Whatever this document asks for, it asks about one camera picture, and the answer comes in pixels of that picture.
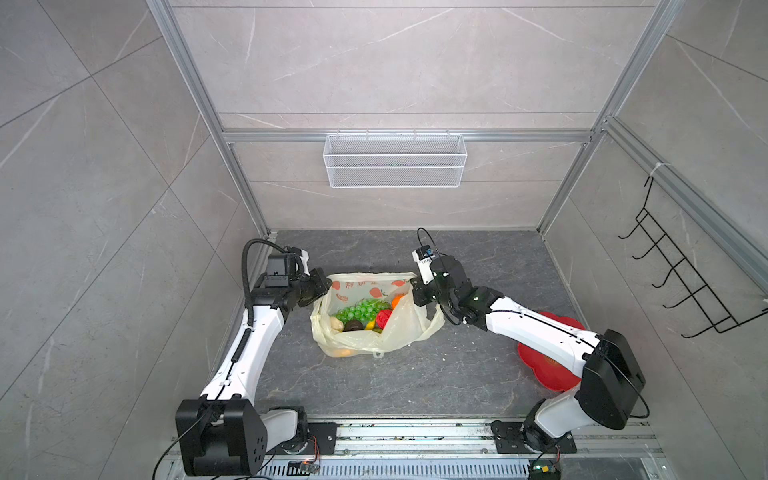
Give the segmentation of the translucent yellowish plastic bag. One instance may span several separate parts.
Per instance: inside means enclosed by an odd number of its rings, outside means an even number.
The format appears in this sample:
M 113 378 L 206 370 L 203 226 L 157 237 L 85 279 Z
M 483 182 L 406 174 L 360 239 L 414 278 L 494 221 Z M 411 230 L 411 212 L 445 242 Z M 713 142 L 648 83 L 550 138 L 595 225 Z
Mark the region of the translucent yellowish plastic bag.
M 414 273 L 342 273 L 313 304 L 312 335 L 329 357 L 381 356 L 438 332 L 443 314 L 415 303 Z

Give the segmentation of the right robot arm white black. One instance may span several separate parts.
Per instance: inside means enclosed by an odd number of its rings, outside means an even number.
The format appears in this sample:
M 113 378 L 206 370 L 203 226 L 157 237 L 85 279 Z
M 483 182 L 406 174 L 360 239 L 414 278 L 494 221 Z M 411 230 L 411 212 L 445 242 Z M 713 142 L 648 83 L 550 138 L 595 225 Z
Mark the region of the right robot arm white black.
M 412 257 L 419 270 L 411 281 L 417 305 L 435 303 L 451 323 L 511 338 L 579 378 L 578 385 L 529 411 L 520 435 L 530 450 L 546 452 L 592 424 L 622 430 L 633 418 L 636 404 L 644 400 L 646 380 L 623 335 L 570 327 L 497 290 L 475 286 L 458 260 L 430 246 L 414 250 Z

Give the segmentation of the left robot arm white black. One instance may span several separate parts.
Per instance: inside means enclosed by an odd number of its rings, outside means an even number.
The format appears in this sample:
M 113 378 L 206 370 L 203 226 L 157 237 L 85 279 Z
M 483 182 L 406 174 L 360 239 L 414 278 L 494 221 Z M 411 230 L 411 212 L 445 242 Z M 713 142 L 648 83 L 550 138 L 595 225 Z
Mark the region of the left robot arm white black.
M 309 255 L 280 247 L 256 281 L 242 277 L 244 314 L 236 337 L 210 382 L 195 399 L 181 402 L 175 423 L 184 472 L 191 477 L 254 476 L 266 455 L 301 452 L 309 442 L 301 407 L 259 414 L 256 389 L 273 343 L 289 313 L 323 297 L 332 282 Z

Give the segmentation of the orange fake fruit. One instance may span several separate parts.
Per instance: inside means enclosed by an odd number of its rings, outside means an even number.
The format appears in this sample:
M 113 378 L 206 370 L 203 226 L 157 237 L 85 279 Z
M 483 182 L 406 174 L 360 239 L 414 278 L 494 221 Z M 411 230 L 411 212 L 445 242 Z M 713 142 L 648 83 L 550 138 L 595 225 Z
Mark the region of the orange fake fruit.
M 398 306 L 398 304 L 401 302 L 401 300 L 405 297 L 404 294 L 398 294 L 396 295 L 391 302 L 391 309 L 395 310 Z

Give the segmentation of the beige fake potato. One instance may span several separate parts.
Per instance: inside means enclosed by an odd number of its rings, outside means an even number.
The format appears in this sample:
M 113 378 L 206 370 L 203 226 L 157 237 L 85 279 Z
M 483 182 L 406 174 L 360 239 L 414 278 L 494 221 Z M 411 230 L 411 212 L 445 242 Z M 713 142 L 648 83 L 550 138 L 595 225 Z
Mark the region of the beige fake potato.
M 338 318 L 336 318 L 334 316 L 331 316 L 329 318 L 329 321 L 330 321 L 330 326 L 331 326 L 331 328 L 334 331 L 337 331 L 337 332 L 343 332 L 344 331 L 344 323 L 341 320 L 339 320 Z

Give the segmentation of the red fake fruit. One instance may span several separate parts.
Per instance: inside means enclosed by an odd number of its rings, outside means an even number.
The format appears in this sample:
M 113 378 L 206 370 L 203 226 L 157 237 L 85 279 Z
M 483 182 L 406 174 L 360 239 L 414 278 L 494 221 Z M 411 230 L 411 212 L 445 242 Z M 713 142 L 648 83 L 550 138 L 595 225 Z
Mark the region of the red fake fruit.
M 393 312 L 393 310 L 391 308 L 389 308 L 389 309 L 380 310 L 377 313 L 376 318 L 375 318 L 375 324 L 376 324 L 376 327 L 378 329 L 383 330 L 385 328 L 385 326 L 387 325 L 387 323 L 388 323 L 388 321 L 389 321 L 389 319 L 390 319 L 390 317 L 392 315 L 392 312 Z

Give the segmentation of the dark brown fake fruit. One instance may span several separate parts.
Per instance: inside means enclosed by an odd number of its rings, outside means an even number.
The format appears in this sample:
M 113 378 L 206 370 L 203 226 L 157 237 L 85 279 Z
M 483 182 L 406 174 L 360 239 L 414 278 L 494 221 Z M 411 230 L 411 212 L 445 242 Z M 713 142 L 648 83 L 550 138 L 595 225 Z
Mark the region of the dark brown fake fruit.
M 350 320 L 346 322 L 343 327 L 344 332 L 360 331 L 364 329 L 365 325 L 359 320 Z

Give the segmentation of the green fake grapes bunch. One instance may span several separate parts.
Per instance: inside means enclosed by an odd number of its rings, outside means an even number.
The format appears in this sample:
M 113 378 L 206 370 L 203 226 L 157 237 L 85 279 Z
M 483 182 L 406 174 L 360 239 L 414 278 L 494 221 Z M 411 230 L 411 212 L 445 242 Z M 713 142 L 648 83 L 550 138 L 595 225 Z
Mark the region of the green fake grapes bunch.
M 368 322 L 375 320 L 380 310 L 389 308 L 391 308 L 391 304 L 384 300 L 365 299 L 355 305 L 339 310 L 335 317 L 344 324 L 350 320 L 359 320 L 366 326 Z

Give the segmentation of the red flower-shaped plate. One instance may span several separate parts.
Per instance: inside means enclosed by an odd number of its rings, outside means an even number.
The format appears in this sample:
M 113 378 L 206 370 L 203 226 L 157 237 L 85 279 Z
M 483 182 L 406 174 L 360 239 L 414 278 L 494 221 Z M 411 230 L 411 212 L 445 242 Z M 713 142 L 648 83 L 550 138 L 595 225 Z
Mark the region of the red flower-shaped plate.
M 533 372 L 536 379 L 545 388 L 554 392 L 564 392 L 579 385 L 581 379 L 557 360 L 531 348 L 524 343 L 517 346 L 520 359 Z

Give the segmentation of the aluminium rail at front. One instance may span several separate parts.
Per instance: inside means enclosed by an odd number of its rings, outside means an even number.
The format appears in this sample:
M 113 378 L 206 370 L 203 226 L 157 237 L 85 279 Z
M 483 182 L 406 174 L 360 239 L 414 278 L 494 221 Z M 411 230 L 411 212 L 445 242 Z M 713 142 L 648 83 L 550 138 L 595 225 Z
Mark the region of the aluminium rail at front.
M 533 458 L 539 454 L 499 454 L 490 424 L 494 420 L 522 422 L 517 418 L 323 418 L 310 422 L 339 425 L 333 455 L 327 459 L 384 458 Z M 645 421 L 630 421 L 622 430 L 588 425 L 570 433 L 577 452 L 560 454 L 576 458 L 662 458 L 663 449 Z

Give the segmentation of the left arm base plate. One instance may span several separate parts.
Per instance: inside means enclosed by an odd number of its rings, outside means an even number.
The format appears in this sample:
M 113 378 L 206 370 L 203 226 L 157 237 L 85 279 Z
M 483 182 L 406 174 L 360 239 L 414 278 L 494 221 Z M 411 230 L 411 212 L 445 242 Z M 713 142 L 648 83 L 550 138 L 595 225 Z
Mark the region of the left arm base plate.
M 290 455 L 333 455 L 339 425 L 334 422 L 310 422 L 300 425 L 296 435 L 281 445 Z

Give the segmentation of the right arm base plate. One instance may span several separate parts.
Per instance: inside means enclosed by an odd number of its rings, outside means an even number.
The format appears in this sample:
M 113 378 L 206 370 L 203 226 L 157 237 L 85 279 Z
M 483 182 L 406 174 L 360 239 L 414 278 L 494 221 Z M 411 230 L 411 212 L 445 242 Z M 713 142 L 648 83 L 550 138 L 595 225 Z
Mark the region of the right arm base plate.
M 494 420 L 490 424 L 496 450 L 499 454 L 524 453 L 563 453 L 577 452 L 575 441 L 570 433 L 562 437 L 550 437 L 536 425 L 523 422 Z

